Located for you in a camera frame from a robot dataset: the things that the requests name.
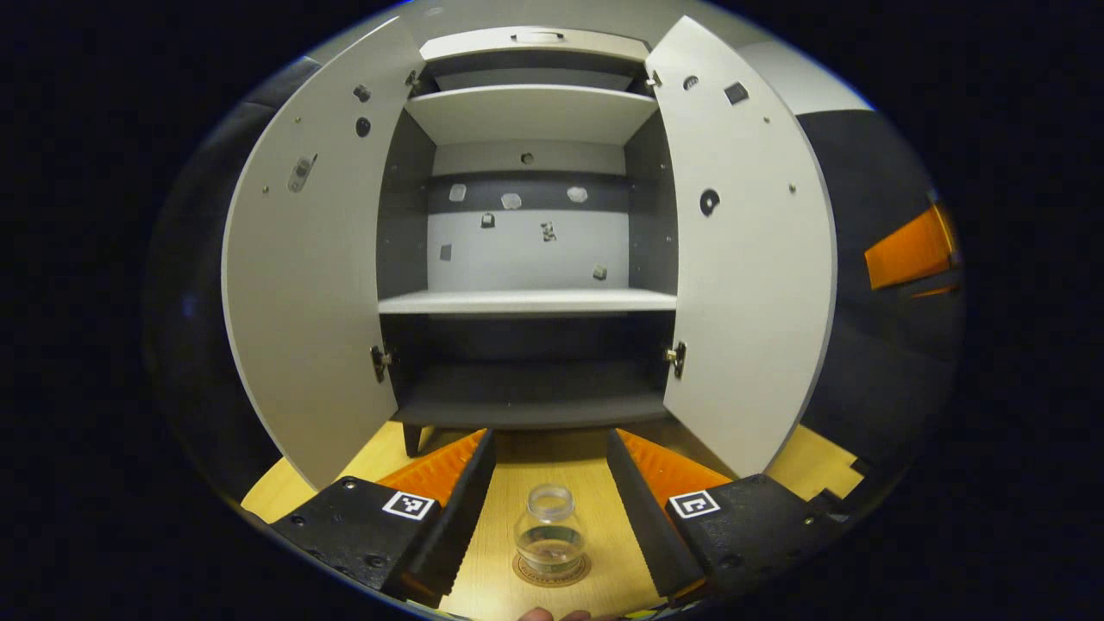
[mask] white shelf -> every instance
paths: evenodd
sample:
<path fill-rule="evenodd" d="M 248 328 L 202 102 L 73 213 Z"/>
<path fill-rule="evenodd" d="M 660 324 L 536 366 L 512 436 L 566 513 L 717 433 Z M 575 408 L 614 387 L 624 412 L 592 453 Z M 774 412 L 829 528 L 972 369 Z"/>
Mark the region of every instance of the white shelf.
<path fill-rule="evenodd" d="M 620 147 L 657 109 L 644 95 L 548 84 L 458 88 L 406 102 L 406 112 L 438 147 L 498 140 Z"/>
<path fill-rule="evenodd" d="M 420 291 L 380 301 L 381 315 L 675 310 L 673 295 L 639 288 Z"/>

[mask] white cabinet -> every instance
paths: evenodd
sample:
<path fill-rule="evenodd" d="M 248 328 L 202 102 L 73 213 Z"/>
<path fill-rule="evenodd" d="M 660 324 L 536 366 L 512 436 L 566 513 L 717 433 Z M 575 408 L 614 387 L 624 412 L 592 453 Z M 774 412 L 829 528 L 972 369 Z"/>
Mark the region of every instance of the white cabinet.
<path fill-rule="evenodd" d="M 831 331 L 828 192 L 794 115 L 704 28 L 682 18 L 646 64 L 662 81 L 680 238 L 675 340 L 688 348 L 664 404 L 754 474 L 797 423 Z"/>
<path fill-rule="evenodd" d="M 518 84 L 528 66 L 553 73 Z M 481 82 L 446 87 L 460 74 Z M 416 432 L 669 411 L 735 472 L 761 472 L 815 383 L 834 274 L 796 119 L 688 18 L 650 53 L 517 28 L 421 54 L 396 19 L 257 143 L 223 284 L 257 414 L 321 487 L 393 414 Z M 379 381 L 373 347 L 393 358 Z"/>
<path fill-rule="evenodd" d="M 373 376 L 370 350 L 382 336 L 371 240 L 405 78 L 424 64 L 399 18 L 365 35 L 287 101 L 231 200 L 222 257 L 231 350 L 265 429 L 316 488 L 396 409 L 390 380 Z M 300 159 L 310 169 L 293 191 Z"/>

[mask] open cabinet door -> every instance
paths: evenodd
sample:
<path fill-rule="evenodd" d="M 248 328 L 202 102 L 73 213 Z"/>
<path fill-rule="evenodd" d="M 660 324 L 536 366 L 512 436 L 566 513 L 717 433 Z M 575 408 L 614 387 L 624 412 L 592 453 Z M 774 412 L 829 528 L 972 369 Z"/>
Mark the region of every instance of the open cabinet door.
<path fill-rule="evenodd" d="M 836 291 L 827 189 L 785 103 L 700 24 L 682 18 L 645 64 L 679 222 L 686 354 L 664 404 L 749 476 L 785 443 L 820 370 Z"/>
<path fill-rule="evenodd" d="M 222 254 L 231 350 L 265 429 L 316 490 L 397 409 L 371 355 L 383 346 L 375 228 L 407 76 L 423 64 L 399 18 L 364 35 L 280 108 L 231 201 Z"/>

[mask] clear glass jar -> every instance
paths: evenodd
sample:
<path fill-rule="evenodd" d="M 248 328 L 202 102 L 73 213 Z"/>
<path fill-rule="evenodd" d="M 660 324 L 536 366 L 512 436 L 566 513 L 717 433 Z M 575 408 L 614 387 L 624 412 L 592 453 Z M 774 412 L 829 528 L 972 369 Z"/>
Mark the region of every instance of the clear glass jar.
<path fill-rule="evenodd" d="M 586 540 L 571 492 L 562 485 L 534 487 L 513 525 L 513 540 L 518 554 L 534 571 L 571 571 L 578 565 Z"/>

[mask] door hinge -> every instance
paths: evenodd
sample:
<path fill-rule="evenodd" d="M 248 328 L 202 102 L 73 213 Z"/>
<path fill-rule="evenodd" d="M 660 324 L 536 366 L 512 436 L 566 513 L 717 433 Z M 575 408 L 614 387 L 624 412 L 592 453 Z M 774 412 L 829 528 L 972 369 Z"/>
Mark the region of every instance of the door hinge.
<path fill-rule="evenodd" d="M 393 351 L 386 351 L 374 345 L 372 346 L 372 368 L 375 370 L 375 381 L 382 382 L 383 371 L 397 361 L 399 359 L 394 357 Z"/>
<path fill-rule="evenodd" d="M 664 360 L 675 364 L 675 377 L 682 379 L 682 367 L 687 360 L 687 344 L 681 340 L 675 349 L 664 349 Z"/>

